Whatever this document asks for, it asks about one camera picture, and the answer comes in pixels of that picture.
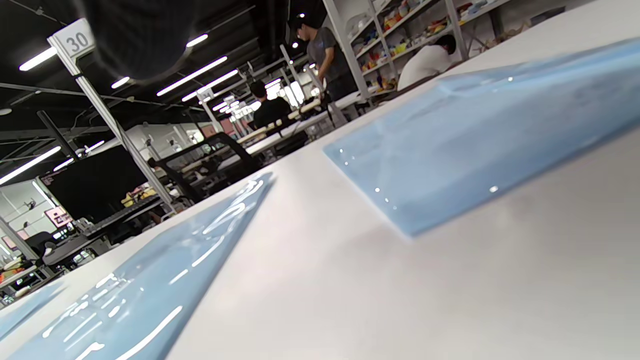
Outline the person's right hand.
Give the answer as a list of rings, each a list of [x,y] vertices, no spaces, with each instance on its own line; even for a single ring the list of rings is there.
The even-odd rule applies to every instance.
[[[199,0],[76,0],[94,38],[94,57],[115,76],[151,81],[188,54]]]

